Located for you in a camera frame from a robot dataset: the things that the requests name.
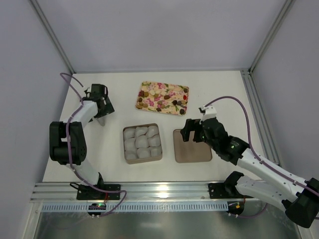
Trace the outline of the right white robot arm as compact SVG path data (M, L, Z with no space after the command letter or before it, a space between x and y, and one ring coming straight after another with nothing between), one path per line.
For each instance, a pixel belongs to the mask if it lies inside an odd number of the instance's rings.
M229 135L216 118L187 119L180 131L182 140L204 142L224 161L246 169L259 178L257 182L239 172L225 180L230 194L257 198L282 210L295 224L309 228L319 213L319 181L298 177L253 152L245 141Z

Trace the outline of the metal tongs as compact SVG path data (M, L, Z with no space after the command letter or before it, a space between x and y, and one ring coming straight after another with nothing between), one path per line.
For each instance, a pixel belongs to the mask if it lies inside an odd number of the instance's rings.
M99 125L105 126L105 124L106 124L106 116L102 116L100 118L96 118L96 120L99 123Z

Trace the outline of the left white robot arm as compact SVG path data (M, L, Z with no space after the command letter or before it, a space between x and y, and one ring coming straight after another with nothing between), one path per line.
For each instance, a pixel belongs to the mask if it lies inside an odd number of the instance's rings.
M85 126L98 120L104 126L104 117L113 113L114 107L108 96L108 88L92 84L86 96L80 98L78 108L64 121L53 121L49 126L49 155L52 161L68 167L84 186L102 192L102 175L87 159Z

